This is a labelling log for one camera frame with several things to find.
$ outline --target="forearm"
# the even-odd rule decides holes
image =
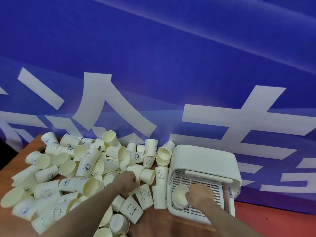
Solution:
[[[85,200],[46,232],[44,237],[92,237],[119,191],[111,183],[102,191]]]
[[[224,211],[214,201],[208,201],[201,212],[209,219],[220,237],[263,237],[251,227]]]

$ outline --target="hand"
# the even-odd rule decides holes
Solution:
[[[122,174],[113,179],[113,186],[117,189],[118,194],[128,193],[138,187],[136,176],[132,171],[124,171]]]
[[[190,192],[185,197],[190,205],[200,211],[207,203],[215,203],[212,189],[203,184],[191,184]]]

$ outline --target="red floor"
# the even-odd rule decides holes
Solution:
[[[266,237],[316,237],[316,216],[235,202],[236,217]]]

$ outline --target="blue backdrop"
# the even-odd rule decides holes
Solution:
[[[139,143],[150,137],[160,146],[171,139],[223,149],[240,163],[239,200],[316,214],[315,5],[1,0],[0,137],[19,149],[48,131],[95,137],[115,130],[118,137],[135,133]],[[63,101],[50,103],[52,95],[40,95],[25,76]],[[128,104],[116,102],[122,97]],[[259,104],[247,109],[253,99]],[[255,122],[256,106],[272,120]],[[215,120],[217,111],[228,112]],[[236,147],[225,147],[230,141]]]

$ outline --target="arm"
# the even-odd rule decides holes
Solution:
[[[116,176],[112,183],[74,208],[42,235],[43,237],[92,237],[115,197],[137,188],[132,171]]]
[[[251,227],[224,211],[213,199],[212,189],[203,184],[192,184],[186,199],[212,223],[220,237],[263,237]]]

